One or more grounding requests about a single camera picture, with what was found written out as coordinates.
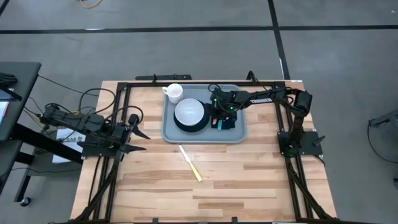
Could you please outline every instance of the wooden tabletop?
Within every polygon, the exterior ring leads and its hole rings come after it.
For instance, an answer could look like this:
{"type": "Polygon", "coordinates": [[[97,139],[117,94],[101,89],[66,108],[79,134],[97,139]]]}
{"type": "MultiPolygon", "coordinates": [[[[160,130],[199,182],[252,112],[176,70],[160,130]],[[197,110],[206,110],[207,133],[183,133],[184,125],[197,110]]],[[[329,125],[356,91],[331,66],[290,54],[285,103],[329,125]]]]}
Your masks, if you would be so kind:
{"type": "MultiPolygon", "coordinates": [[[[117,81],[105,81],[102,88],[116,91],[117,81]]],[[[303,89],[302,82],[286,81],[286,86],[303,89]]],[[[241,86],[241,90],[261,91],[261,87],[241,86]]],[[[113,97],[102,91],[97,109],[113,97]]],[[[198,182],[177,144],[165,142],[160,133],[164,95],[161,87],[132,88],[129,105],[144,111],[140,130],[151,140],[132,137],[131,143],[146,151],[132,152],[119,166],[112,222],[269,222],[294,221],[294,211],[284,158],[279,153],[279,130],[273,103],[245,109],[248,135],[240,144],[184,144],[184,149],[203,177],[198,182]]],[[[104,111],[108,115],[111,109],[104,111]]],[[[282,108],[285,127],[288,127],[282,108]]],[[[313,129],[312,117],[304,128],[313,129]]],[[[302,156],[309,191],[331,216],[336,215],[323,164],[313,156],[302,156]]],[[[87,206],[97,158],[84,161],[71,218],[87,206]]],[[[305,217],[299,190],[301,214],[305,217]]],[[[104,217],[107,193],[102,200],[104,217]]]]}

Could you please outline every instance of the black bowl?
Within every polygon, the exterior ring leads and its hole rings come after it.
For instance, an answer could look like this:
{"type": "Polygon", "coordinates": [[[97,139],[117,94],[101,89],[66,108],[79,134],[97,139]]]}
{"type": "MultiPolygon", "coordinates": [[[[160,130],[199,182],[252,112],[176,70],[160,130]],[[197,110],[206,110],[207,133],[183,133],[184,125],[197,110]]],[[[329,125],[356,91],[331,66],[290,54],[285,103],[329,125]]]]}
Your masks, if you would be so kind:
{"type": "Polygon", "coordinates": [[[175,112],[174,112],[174,122],[177,125],[177,127],[179,127],[182,131],[186,131],[186,132],[197,132],[202,130],[203,128],[206,127],[206,125],[209,123],[210,120],[210,115],[208,110],[206,109],[206,106],[204,103],[202,103],[201,101],[199,101],[201,103],[201,105],[203,106],[203,109],[205,110],[203,117],[201,118],[201,120],[199,121],[199,123],[193,125],[193,126],[187,126],[182,124],[181,122],[178,121],[177,117],[175,116],[175,112]]]}

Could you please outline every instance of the white cup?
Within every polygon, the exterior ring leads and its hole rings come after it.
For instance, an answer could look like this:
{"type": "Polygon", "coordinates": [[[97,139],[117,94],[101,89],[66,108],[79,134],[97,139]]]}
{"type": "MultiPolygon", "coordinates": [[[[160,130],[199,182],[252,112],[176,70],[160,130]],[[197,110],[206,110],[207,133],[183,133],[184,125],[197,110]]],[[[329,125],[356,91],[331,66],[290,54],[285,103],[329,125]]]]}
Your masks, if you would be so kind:
{"type": "Polygon", "coordinates": [[[167,96],[169,96],[169,100],[172,103],[179,103],[184,99],[184,96],[182,95],[182,86],[176,83],[173,83],[169,85],[168,87],[163,87],[163,92],[167,96]]]}

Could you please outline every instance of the concrete floor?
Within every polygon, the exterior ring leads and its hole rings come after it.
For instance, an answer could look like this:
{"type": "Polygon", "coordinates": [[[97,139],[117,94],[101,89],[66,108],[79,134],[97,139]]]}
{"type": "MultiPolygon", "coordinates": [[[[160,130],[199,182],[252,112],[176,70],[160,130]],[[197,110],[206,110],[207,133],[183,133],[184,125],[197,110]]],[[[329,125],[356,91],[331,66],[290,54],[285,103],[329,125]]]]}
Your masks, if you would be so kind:
{"type": "MultiPolygon", "coordinates": [[[[277,0],[275,8],[281,26],[398,24],[395,0],[277,0]]],[[[0,17],[0,29],[271,24],[265,0],[104,0],[94,9],[72,0],[11,0],[0,17]]],[[[371,151],[366,125],[397,109],[398,30],[281,34],[291,79],[303,80],[314,95],[312,115],[320,134],[326,135],[326,171],[338,216],[396,223],[398,190],[392,179],[398,177],[398,165],[371,151]]],[[[103,80],[153,73],[240,79],[253,70],[260,79],[282,78],[273,31],[0,35],[0,49],[1,61],[41,62],[42,76],[79,90],[100,86],[103,80]]],[[[80,96],[39,79],[31,97],[40,106],[57,102],[73,109],[80,96]]],[[[94,106],[96,98],[84,103],[94,106]]],[[[27,106],[35,110],[32,102],[27,106]]],[[[20,123],[39,130],[24,114],[20,123]]],[[[383,156],[398,161],[397,135],[390,126],[372,129],[371,138],[383,156]]],[[[79,173],[32,178],[27,195],[34,201],[26,208],[12,202],[22,173],[11,173],[0,196],[0,223],[68,220],[79,173]]]]}

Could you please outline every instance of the white bowl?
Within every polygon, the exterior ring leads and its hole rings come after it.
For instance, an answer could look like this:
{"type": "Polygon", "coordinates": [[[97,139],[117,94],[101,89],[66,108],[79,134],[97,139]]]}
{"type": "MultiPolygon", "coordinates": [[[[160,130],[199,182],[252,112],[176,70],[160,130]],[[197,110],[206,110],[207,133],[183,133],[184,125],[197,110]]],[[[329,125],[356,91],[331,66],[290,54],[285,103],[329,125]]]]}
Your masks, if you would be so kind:
{"type": "Polygon", "coordinates": [[[175,117],[185,126],[193,126],[203,118],[205,109],[203,105],[195,99],[185,99],[175,107],[175,117]]]}

